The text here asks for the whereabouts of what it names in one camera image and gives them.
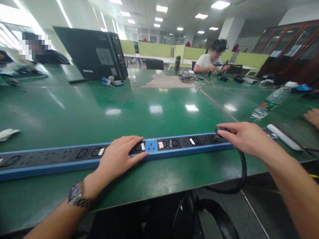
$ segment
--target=watch face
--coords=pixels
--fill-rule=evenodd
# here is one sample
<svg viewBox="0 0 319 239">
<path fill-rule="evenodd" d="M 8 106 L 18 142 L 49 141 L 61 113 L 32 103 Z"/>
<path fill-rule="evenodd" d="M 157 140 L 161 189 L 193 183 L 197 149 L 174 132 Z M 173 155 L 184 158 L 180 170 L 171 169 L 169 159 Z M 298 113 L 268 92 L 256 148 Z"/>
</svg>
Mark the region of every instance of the watch face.
<svg viewBox="0 0 319 239">
<path fill-rule="evenodd" d="M 78 197 L 81 192 L 81 183 L 77 182 L 70 190 L 69 201 L 72 201 L 74 198 Z"/>
</svg>

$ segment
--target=white remote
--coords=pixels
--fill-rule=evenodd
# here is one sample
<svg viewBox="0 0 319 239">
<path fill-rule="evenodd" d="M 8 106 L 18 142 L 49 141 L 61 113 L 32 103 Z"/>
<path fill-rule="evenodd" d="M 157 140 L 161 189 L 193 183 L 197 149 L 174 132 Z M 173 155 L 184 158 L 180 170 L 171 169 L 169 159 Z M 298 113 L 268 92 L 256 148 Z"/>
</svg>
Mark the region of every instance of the white remote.
<svg viewBox="0 0 319 239">
<path fill-rule="evenodd" d="M 290 148 L 297 151 L 304 151 L 298 144 L 296 144 L 292 139 L 285 135 L 280 129 L 278 129 L 273 124 L 267 125 L 267 129 L 276 134 L 282 141 L 284 141 Z"/>
</svg>

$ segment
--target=bottle label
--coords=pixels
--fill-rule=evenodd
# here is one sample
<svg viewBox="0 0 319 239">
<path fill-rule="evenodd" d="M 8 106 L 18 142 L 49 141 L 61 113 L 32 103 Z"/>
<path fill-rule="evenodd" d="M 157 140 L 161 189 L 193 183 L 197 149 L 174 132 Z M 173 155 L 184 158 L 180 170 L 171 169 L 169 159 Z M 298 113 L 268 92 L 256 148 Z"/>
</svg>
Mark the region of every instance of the bottle label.
<svg viewBox="0 0 319 239">
<path fill-rule="evenodd" d="M 278 104 L 269 102 L 268 100 L 265 100 L 264 102 L 261 103 L 259 108 L 265 110 L 265 111 L 271 111 L 274 107 L 276 107 Z"/>
</svg>

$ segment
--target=wooden cabinet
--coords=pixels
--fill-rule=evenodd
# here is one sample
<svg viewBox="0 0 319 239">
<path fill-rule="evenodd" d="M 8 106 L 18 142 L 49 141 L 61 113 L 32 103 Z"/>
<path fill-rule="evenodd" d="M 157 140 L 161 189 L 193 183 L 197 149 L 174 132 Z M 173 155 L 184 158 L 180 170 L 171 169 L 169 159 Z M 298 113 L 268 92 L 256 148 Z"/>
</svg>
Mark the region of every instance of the wooden cabinet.
<svg viewBox="0 0 319 239">
<path fill-rule="evenodd" d="M 253 52 L 270 54 L 261 73 L 274 73 L 284 81 L 314 84 L 318 78 L 312 72 L 318 67 L 315 61 L 319 57 L 319 21 L 268 28 Z"/>
</svg>

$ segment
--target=person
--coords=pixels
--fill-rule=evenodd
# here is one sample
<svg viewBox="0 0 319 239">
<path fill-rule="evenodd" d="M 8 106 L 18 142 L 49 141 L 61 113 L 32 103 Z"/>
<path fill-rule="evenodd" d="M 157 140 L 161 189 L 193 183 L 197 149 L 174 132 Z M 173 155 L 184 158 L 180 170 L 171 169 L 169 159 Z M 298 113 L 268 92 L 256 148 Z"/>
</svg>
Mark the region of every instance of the person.
<svg viewBox="0 0 319 239">
<path fill-rule="evenodd" d="M 19 54 L 17 49 L 0 46 L 0 65 L 6 65 L 8 63 L 16 62 L 18 64 L 24 64 L 29 67 L 33 67 L 34 64 Z"/>
<path fill-rule="evenodd" d="M 260 159 L 273 177 L 290 216 L 301 238 L 319 235 L 319 186 L 298 163 L 256 124 L 222 123 L 231 132 L 219 130 L 218 134 L 229 140 L 242 152 Z M 131 158 L 130 150 L 143 139 L 124 136 L 114 140 L 105 150 L 98 168 L 83 180 L 83 198 L 95 199 L 116 177 L 145 158 L 143 152 Z M 47 218 L 40 222 L 25 239 L 71 238 L 89 207 L 69 205 L 65 200 Z"/>
<path fill-rule="evenodd" d="M 224 39 L 215 40 L 211 46 L 210 53 L 201 55 L 194 66 L 194 72 L 203 73 L 211 71 L 214 74 L 225 73 L 230 65 L 216 66 L 216 64 L 222 64 L 220 55 L 227 49 L 227 41 Z"/>
<path fill-rule="evenodd" d="M 45 64 L 66 64 L 69 65 L 69 60 L 60 52 L 48 49 L 48 45 L 43 44 L 43 40 L 39 36 L 31 32 L 22 32 L 22 39 L 26 40 L 26 45 L 29 45 L 32 51 L 32 59 L 35 62 Z"/>
<path fill-rule="evenodd" d="M 305 119 L 319 130 L 319 109 L 312 109 L 303 115 Z"/>
</svg>

